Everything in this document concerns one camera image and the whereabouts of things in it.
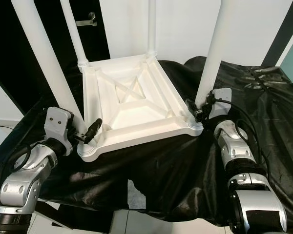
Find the white cylindrical pole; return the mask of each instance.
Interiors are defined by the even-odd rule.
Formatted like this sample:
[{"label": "white cylindrical pole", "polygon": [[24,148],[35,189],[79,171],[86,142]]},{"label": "white cylindrical pole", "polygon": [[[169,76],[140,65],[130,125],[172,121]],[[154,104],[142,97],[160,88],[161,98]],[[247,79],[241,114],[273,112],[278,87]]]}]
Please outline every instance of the white cylindrical pole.
[{"label": "white cylindrical pole", "polygon": [[34,0],[12,0],[12,4],[58,105],[74,113],[75,128],[79,133],[85,133],[84,120],[55,56]]},{"label": "white cylindrical pole", "polygon": [[156,56],[156,0],[148,0],[147,55]]},{"label": "white cylindrical pole", "polygon": [[219,70],[223,51],[226,46],[230,18],[233,12],[233,0],[221,0],[220,9],[214,28],[214,33],[209,46],[209,53],[206,58],[199,89],[196,94],[195,104],[201,109],[206,102],[206,97],[213,89]]},{"label": "white cylindrical pole", "polygon": [[86,55],[84,53],[83,44],[80,40],[72,8],[70,7],[69,0],[61,0],[61,5],[65,16],[66,24],[69,30],[69,34],[72,38],[73,46],[76,52],[77,65],[79,67],[80,72],[83,72],[83,67],[88,67],[89,61],[87,60]]}]

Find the wire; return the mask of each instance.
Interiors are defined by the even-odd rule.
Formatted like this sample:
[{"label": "wire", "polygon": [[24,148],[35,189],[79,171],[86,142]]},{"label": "wire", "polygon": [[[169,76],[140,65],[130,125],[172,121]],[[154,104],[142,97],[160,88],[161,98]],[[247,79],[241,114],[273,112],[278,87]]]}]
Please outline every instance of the wire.
[{"label": "wire", "polygon": [[10,159],[10,157],[15,153],[15,151],[21,145],[21,143],[23,142],[23,140],[25,139],[25,137],[27,137],[27,135],[30,133],[30,131],[36,125],[37,121],[40,119],[40,117],[42,115],[45,114],[45,112],[46,112],[46,110],[44,110],[44,111],[40,112],[38,115],[36,115],[36,118],[34,119],[34,121],[31,122],[31,125],[29,126],[29,128],[27,129],[27,131],[25,132],[25,134],[17,142],[17,144],[15,145],[15,147],[10,150],[10,152],[7,154],[7,156],[5,157],[5,159],[3,160],[3,162],[1,163],[1,166],[0,166],[0,186],[1,186],[1,181],[2,181],[2,172],[4,171],[4,169],[5,169],[6,165],[7,165],[7,162]]},{"label": "wire", "polygon": [[12,130],[13,130],[13,128],[6,127],[6,126],[1,126],[1,125],[0,125],[0,127],[2,127],[2,128],[9,128],[9,129],[12,129]]},{"label": "wire", "polygon": [[26,150],[27,150],[25,159],[16,168],[13,168],[14,165],[12,166],[12,169],[10,170],[12,173],[13,172],[17,172],[19,169],[21,169],[28,162],[28,160],[29,160],[29,157],[30,157],[30,154],[31,154],[31,147],[28,144],[25,144],[25,146],[26,146]]},{"label": "wire", "polygon": [[243,119],[238,119],[235,123],[235,128],[237,133],[239,134],[239,136],[248,144],[248,146],[250,146],[249,141],[241,134],[241,131],[239,130],[238,124],[239,122],[243,122],[244,124],[246,124],[252,131],[256,144],[257,144],[257,150],[258,150],[258,156],[259,157],[263,157],[267,166],[267,177],[268,177],[268,182],[271,184],[271,173],[270,173],[270,165],[269,162],[267,160],[267,157],[263,154],[263,151],[261,149],[259,140],[258,140],[258,135],[257,135],[257,131],[255,128],[255,125],[253,124],[253,121],[251,119],[251,117],[248,115],[248,113],[246,113],[246,111],[244,111],[242,108],[240,108],[239,106],[237,106],[236,104],[233,104],[231,101],[226,101],[226,100],[222,100],[222,99],[215,99],[214,101],[216,102],[222,102],[222,103],[226,103],[226,104],[230,104],[231,106],[233,106],[235,109],[239,110],[240,112],[242,112],[245,117],[248,119],[248,121],[251,123],[251,126]]}]

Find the black tarp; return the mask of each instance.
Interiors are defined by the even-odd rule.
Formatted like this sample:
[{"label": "black tarp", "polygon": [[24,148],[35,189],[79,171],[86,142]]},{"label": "black tarp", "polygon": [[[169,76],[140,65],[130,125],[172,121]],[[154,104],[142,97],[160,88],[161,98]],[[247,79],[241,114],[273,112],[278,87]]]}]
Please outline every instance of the black tarp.
[{"label": "black tarp", "polygon": [[[160,61],[184,100],[195,98],[204,63],[204,57],[185,65]],[[82,109],[81,75],[71,70],[67,80]],[[286,208],[288,226],[293,227],[293,84],[277,67],[222,62],[214,88],[222,87],[232,89],[233,103],[254,121],[270,163],[272,187]],[[54,100],[44,97],[24,117],[0,146],[0,164],[37,113],[52,105]],[[229,115],[235,119],[239,113],[232,109]],[[25,142],[43,136],[43,123],[41,117]],[[207,130],[199,137],[175,136],[105,153],[91,163],[83,162],[75,149],[59,158],[40,197],[98,211],[127,209],[128,179],[146,196],[146,210],[141,212],[166,221],[204,218],[215,225],[228,224],[224,168]]]}]

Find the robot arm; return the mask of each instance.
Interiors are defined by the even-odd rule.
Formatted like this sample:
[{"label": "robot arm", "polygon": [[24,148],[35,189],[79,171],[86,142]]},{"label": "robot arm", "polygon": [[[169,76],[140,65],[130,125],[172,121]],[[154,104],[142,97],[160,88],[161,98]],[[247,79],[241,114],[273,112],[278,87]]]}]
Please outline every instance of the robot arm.
[{"label": "robot arm", "polygon": [[230,229],[235,234],[284,233],[285,209],[245,142],[248,135],[240,128],[238,133],[228,120],[230,101],[231,90],[224,88],[211,91],[201,110],[187,102],[196,121],[213,130],[221,149],[231,203]]},{"label": "robot arm", "polygon": [[[242,129],[240,132],[247,139]],[[231,230],[234,233],[286,232],[284,207],[234,123],[231,120],[219,123],[214,137],[221,148],[228,182]]]},{"label": "robot arm", "polygon": [[58,164],[58,157],[68,156],[77,143],[76,139],[89,142],[102,123],[97,120],[85,135],[78,134],[72,127],[73,117],[69,111],[48,108],[44,124],[45,141],[29,148],[15,162],[14,172],[1,187],[0,233],[27,233],[40,188]]}]

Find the floor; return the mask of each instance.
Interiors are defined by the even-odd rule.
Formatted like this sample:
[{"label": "floor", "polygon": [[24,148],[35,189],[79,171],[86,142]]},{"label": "floor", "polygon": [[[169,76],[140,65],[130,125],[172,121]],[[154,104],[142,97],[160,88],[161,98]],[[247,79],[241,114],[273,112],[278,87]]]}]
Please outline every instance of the floor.
[{"label": "floor", "polygon": [[[0,144],[11,132],[0,127]],[[49,202],[58,209],[59,204]],[[51,226],[51,221],[33,214],[29,234],[96,234],[82,230],[69,230]],[[135,211],[116,211],[111,225],[111,234],[231,234],[228,227],[216,227],[203,219],[169,223]]]}]

